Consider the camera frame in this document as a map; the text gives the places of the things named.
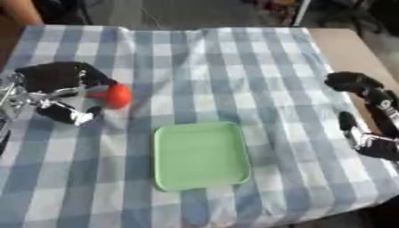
person's arm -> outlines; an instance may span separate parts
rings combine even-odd
[[[32,0],[0,0],[4,11],[20,25],[43,24]]]

chair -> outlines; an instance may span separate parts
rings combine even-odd
[[[93,25],[85,0],[34,0],[34,4],[47,24]]]
[[[321,27],[326,27],[328,22],[334,20],[350,20],[354,24],[359,37],[362,37],[363,35],[363,21],[367,21],[374,25],[376,27],[374,30],[375,33],[381,33],[384,28],[377,19],[362,7],[365,0],[356,0],[352,4],[342,4],[333,0],[323,1],[326,1],[329,5],[335,6],[337,10],[318,21],[318,24]]]

blue and white checkered cloth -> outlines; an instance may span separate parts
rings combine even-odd
[[[51,61],[91,63],[131,86],[134,102],[81,127],[25,109],[0,159],[2,228],[267,227],[399,192],[391,163],[358,155],[339,131],[338,112],[357,111],[323,84],[331,69],[304,28],[29,27],[4,73]],[[241,126],[252,178],[157,190],[153,130],[216,120]]]

wire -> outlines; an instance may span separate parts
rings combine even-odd
[[[104,3],[104,0],[92,0],[92,1],[85,0],[85,2],[86,2],[87,7],[95,7],[98,4]],[[152,19],[152,21],[155,22],[155,25],[157,26],[158,30],[162,30],[162,27],[160,26],[159,21],[151,13],[149,13],[146,9],[144,9],[142,7],[140,7],[140,10],[145,12],[145,14],[147,14]]]
[[[155,25],[157,26],[157,29],[158,29],[158,30],[162,30],[162,27],[159,25],[158,20],[157,20],[154,16],[152,16],[152,14],[150,14],[147,10],[145,10],[145,9],[142,8],[142,7],[140,7],[140,10],[143,11],[143,12],[145,12],[145,14],[147,14],[147,15],[152,19],[152,21],[155,22]]]
[[[85,0],[85,4],[87,5],[87,7],[95,7],[99,4],[102,4],[103,2],[104,0],[92,0],[92,1]]]

square plate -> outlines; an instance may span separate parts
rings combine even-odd
[[[232,122],[163,126],[155,132],[155,182],[163,191],[244,183],[247,149]]]

